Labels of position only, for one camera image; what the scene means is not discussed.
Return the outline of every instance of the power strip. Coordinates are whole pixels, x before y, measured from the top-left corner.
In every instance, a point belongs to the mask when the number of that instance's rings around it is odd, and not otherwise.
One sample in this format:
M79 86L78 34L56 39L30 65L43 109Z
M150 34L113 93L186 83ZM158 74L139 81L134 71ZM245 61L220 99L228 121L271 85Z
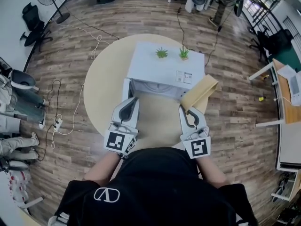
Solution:
M62 119L58 119L57 122L55 122L55 131L58 131L60 129L62 122Z

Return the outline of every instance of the gray pants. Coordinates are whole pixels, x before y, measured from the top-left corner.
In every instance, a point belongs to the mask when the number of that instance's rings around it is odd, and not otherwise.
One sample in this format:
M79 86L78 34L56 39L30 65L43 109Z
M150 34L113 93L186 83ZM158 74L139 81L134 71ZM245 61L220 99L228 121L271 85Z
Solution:
M13 137L0 141L0 156L7 157L9 159L19 160L31 160L38 158L38 154L35 151L29 151L29 153L22 153L15 151L20 147L28 147L38 145L40 142L37 138L23 138Z
M234 0L220 0L219 1L218 8L217 8L215 17L213 19L213 22L215 24L218 24L218 25L221 24L222 16L224 15L225 9L231 1L234 2Z
M10 106L20 114L28 116L32 122L42 122L45 110L41 105L43 98L32 91L32 89L12 88Z

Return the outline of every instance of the black t-shirt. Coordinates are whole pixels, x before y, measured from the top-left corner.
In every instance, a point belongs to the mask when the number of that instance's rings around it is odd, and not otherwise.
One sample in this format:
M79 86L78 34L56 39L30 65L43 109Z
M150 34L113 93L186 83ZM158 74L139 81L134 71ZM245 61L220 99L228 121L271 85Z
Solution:
M195 160L169 147L132 152L104 187L71 181L55 215L62 212L72 226L257 225L242 184L211 186Z

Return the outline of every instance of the person's arm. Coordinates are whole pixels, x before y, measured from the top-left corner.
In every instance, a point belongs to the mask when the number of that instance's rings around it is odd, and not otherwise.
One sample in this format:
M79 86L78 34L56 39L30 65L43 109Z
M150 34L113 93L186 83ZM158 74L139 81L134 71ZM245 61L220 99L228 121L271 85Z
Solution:
M217 167L210 156L196 158L203 179L216 188L230 184L226 175Z
M105 186L110 181L119 162L119 155L109 151L104 158L90 169L83 180L93 181L100 186Z

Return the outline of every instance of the floor plank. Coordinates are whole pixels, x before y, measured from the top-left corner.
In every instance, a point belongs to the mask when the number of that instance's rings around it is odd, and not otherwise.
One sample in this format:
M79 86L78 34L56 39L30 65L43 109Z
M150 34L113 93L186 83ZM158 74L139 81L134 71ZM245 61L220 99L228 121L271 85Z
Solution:
M182 31L176 17L179 2L116 0L112 4L91 6L93 1L70 0L66 6L85 23L119 38L153 33L182 42ZM184 45L205 53L206 62L214 49L217 33L207 19L215 11L216 4L202 13L194 11L189 14L182 5L179 14L185 31ZM83 28L94 36L102 35L103 40L109 43L116 40L85 26L73 16L64 24ZM277 128L256 128L255 123L276 119L277 108L270 79L256 79L252 83L248 80L248 76L262 68L263 63L258 62L258 52L248 47L253 36L247 27L246 19L243 16L237 18L232 12L219 33L216 50L205 69L219 81L217 91L209 98L206 120L211 130L212 157L231 182L241 182L246 186L260 225L271 225L284 205L281 202L273 204L270 196L279 179L279 173L274 169ZM53 80L62 82L58 112L63 115L61 132L67 133L72 129L72 116L92 63L90 53L96 41L78 29L54 23L48 28L52 31L53 41L45 43L40 54L34 53L27 72L36 79L39 93L44 97ZM100 43L96 54L106 46L106 43ZM55 84L54 93L50 94L51 104L47 108L47 126L43 130L27 121L21 123L24 136L29 137L32 131L37 133L41 140L37 149L40 154L44 153L46 130L55 116L57 89ZM266 96L266 100L259 102L260 96ZM44 201L33 206L31 212L45 224L56 211L68 182L81 179L105 153L101 149L103 137L91 124L83 98L75 115L74 132L68 136L55 134L55 149L50 147L51 141L52 133L49 133L46 157L43 162L31 165L32 182L29 186L31 198L44 197Z

